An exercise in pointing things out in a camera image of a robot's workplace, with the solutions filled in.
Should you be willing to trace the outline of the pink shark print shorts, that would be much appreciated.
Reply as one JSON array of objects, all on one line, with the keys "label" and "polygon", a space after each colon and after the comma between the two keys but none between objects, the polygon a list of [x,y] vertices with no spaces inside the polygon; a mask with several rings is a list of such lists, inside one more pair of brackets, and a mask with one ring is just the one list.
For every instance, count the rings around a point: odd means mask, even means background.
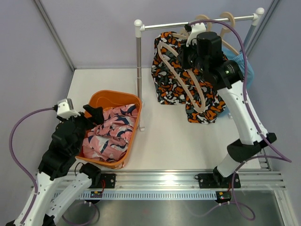
[{"label": "pink shark print shorts", "polygon": [[85,158],[116,162],[127,152],[138,116],[135,104],[108,108],[104,123],[91,129],[83,141]]}]

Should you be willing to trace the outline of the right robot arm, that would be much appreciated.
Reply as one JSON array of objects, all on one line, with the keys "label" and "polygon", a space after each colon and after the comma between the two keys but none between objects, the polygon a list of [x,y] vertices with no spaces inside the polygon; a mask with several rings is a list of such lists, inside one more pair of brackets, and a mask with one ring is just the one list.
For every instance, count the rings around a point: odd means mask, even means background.
[{"label": "right robot arm", "polygon": [[238,130],[239,139],[227,146],[227,155],[214,168],[211,181],[218,187],[227,185],[237,167],[276,141],[261,124],[248,94],[245,78],[233,60],[225,60],[222,39],[215,32],[191,33],[177,58],[183,69],[197,69],[222,97]]}]

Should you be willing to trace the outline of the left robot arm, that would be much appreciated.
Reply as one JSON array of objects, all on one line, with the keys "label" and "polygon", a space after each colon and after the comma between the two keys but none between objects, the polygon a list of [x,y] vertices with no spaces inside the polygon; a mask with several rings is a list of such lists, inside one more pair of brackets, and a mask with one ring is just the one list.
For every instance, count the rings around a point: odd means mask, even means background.
[{"label": "left robot arm", "polygon": [[[102,107],[93,108],[84,105],[83,108],[91,115],[89,118],[63,102],[51,108],[31,112],[13,126],[9,135],[9,151],[14,162],[33,182],[33,190],[20,215],[8,222],[8,226],[54,226],[80,193],[86,188],[100,185],[101,170],[91,163],[85,163],[73,183],[57,198],[52,199],[58,185],[75,162],[86,132],[104,121]],[[48,150],[42,156],[37,177],[34,178],[16,158],[13,136],[17,127],[26,118],[48,110],[56,111],[60,122],[51,136]]]}]

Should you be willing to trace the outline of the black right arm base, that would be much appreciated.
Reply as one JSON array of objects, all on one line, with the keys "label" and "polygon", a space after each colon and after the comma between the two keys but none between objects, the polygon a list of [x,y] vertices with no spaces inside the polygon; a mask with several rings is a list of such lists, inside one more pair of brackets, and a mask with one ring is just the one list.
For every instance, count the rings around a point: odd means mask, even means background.
[{"label": "black right arm base", "polygon": [[241,188],[238,174],[231,174],[224,178],[214,173],[199,173],[194,176],[199,188]]}]

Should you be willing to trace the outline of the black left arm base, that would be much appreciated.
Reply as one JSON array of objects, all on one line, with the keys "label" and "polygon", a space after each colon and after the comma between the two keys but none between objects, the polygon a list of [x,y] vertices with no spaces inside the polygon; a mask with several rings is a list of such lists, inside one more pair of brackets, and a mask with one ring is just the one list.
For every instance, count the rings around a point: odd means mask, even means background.
[{"label": "black left arm base", "polygon": [[116,174],[114,173],[102,173],[92,177],[92,184],[89,188],[105,188],[113,189],[116,184]]}]

